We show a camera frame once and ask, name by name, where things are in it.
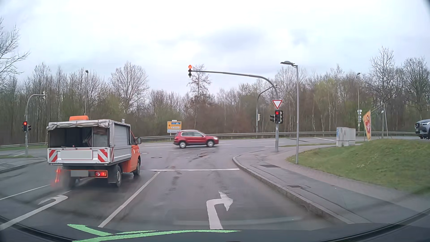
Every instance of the direction sign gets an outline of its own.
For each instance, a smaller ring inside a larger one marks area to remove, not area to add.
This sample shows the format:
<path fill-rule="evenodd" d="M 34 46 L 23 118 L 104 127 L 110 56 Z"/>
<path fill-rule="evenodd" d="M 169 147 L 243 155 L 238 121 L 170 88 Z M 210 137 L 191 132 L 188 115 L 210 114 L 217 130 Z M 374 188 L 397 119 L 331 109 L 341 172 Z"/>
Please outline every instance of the direction sign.
<path fill-rule="evenodd" d="M 276 109 L 279 109 L 279 107 L 281 106 L 282 100 L 272 100 L 273 105 L 275 105 Z"/>
<path fill-rule="evenodd" d="M 176 133 L 182 129 L 181 121 L 167 121 L 167 132 L 168 133 Z"/>

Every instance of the sidewalk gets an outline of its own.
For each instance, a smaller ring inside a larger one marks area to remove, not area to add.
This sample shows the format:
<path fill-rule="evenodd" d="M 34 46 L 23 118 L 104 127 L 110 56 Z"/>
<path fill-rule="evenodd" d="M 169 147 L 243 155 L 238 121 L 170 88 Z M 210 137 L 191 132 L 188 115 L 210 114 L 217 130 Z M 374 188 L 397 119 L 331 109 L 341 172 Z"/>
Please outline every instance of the sidewalk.
<path fill-rule="evenodd" d="M 0 173 L 16 170 L 30 164 L 46 161 L 46 158 L 4 158 L 0 159 Z"/>
<path fill-rule="evenodd" d="M 323 146 L 300 146 L 299 152 Z M 285 161 L 295 147 L 233 158 L 242 170 L 333 222 L 397 223 L 430 208 L 430 198 L 338 177 Z"/>

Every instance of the blurred license plate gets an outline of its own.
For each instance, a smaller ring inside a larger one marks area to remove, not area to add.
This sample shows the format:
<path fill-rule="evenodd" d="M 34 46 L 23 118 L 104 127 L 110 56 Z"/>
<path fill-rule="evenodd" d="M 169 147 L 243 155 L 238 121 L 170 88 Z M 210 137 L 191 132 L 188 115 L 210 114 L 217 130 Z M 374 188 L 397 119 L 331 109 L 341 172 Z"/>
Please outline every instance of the blurred license plate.
<path fill-rule="evenodd" d="M 88 171 L 70 171 L 71 177 L 88 177 Z"/>

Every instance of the forest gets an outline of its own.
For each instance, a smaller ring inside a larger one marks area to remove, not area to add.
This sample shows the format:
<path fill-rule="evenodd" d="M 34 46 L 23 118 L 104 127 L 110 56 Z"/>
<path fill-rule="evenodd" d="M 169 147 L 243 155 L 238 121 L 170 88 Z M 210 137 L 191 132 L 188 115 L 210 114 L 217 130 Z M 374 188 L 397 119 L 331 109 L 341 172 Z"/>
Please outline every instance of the forest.
<path fill-rule="evenodd" d="M 210 93 L 211 76 L 193 73 L 185 95 L 150 87 L 151 73 L 126 62 L 101 76 L 96 70 L 78 69 L 65 73 L 43 60 L 27 77 L 20 75 L 18 62 L 29 53 L 18 53 L 19 30 L 6 31 L 0 22 L 0 145 L 22 144 L 25 107 L 28 105 L 29 143 L 46 141 L 49 122 L 68 121 L 70 116 L 86 114 L 90 119 L 112 119 L 131 124 L 134 135 L 164 136 L 166 123 L 182 121 L 183 129 L 204 133 L 255 132 L 255 108 L 259 93 L 270 85 L 262 80 L 242 83 L 229 90 Z M 204 63 L 193 65 L 205 70 Z M 280 132 L 296 129 L 296 70 L 281 66 L 270 78 L 283 100 L 284 122 Z M 381 47 L 369 57 L 367 73 L 345 72 L 337 65 L 326 73 L 309 72 L 299 67 L 300 131 L 335 131 L 336 127 L 358 127 L 358 103 L 364 114 L 385 104 L 389 131 L 414 131 L 414 123 L 430 118 L 430 70 L 424 56 L 411 56 L 395 63 L 394 50 Z M 273 88 L 258 101 L 259 132 L 274 132 L 271 122 L 275 99 Z M 372 123 L 381 118 L 380 109 L 372 113 Z"/>

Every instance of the guardrail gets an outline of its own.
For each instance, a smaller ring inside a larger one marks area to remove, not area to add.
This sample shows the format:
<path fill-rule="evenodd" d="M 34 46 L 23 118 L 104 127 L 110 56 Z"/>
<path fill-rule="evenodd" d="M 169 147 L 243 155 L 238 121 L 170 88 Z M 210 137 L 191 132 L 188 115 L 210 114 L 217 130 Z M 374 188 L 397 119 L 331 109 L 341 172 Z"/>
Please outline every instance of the guardrail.
<path fill-rule="evenodd" d="M 364 135 L 363 131 L 356 132 L 357 135 Z M 381 135 L 381 132 L 379 131 L 372 131 L 372 134 L 379 134 Z M 389 135 L 413 135 L 415 136 L 415 132 L 388 132 Z M 217 137 L 251 137 L 251 136 L 274 136 L 275 133 L 215 133 L 215 134 L 208 134 L 213 135 Z M 279 136 L 294 136 L 296 135 L 296 132 L 279 132 Z M 299 135 L 336 135 L 335 131 L 325 131 L 325 132 L 299 132 Z M 140 137 L 142 140 L 163 140 L 163 139 L 173 139 L 173 135 L 166 135 L 166 136 L 147 136 L 147 137 Z M 38 145 L 47 145 L 47 143 L 31 143 L 28 144 L 28 146 L 38 146 Z M 9 148 L 9 147 L 20 147 L 25 146 L 25 144 L 18 144 L 18 145 L 7 145 L 7 146 L 0 146 L 0 148 Z"/>

